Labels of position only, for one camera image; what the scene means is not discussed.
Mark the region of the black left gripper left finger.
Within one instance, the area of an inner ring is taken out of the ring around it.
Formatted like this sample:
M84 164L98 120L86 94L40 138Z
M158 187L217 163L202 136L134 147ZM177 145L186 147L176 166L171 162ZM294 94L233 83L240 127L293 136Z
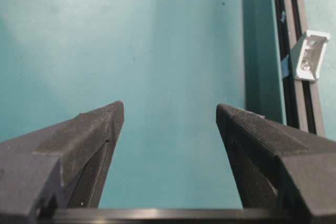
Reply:
M121 101L1 143L1 223L99 205L124 122Z

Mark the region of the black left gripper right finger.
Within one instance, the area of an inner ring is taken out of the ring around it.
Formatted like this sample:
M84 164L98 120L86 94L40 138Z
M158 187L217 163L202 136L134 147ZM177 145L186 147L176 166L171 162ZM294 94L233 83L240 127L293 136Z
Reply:
M244 208L335 223L335 141L226 104L216 123Z

